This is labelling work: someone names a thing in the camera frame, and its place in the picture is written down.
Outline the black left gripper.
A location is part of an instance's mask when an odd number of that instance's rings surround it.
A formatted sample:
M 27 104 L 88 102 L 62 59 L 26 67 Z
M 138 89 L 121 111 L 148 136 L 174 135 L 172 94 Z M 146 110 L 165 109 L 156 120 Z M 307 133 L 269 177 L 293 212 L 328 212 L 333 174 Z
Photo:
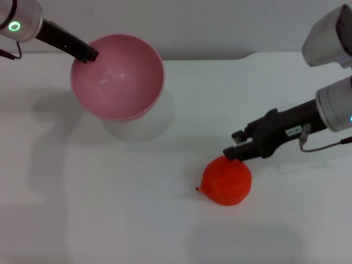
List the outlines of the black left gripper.
M 36 38 L 82 63 L 94 62 L 99 52 L 52 21 L 44 20 Z

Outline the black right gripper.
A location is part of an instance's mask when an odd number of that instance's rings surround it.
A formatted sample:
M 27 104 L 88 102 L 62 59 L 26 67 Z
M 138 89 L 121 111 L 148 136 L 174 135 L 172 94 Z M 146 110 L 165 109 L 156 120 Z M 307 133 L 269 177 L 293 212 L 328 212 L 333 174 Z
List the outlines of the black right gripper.
M 288 133 L 288 130 L 303 127 L 305 124 L 311 125 L 312 133 L 327 129 L 315 100 L 283 112 L 276 108 L 270 110 L 262 118 L 249 123 L 244 130 L 232 133 L 232 139 L 240 145 L 224 149 L 223 154 L 229 161 L 242 162 L 258 157 L 268 158 L 282 144 L 299 137 L 299 133 Z

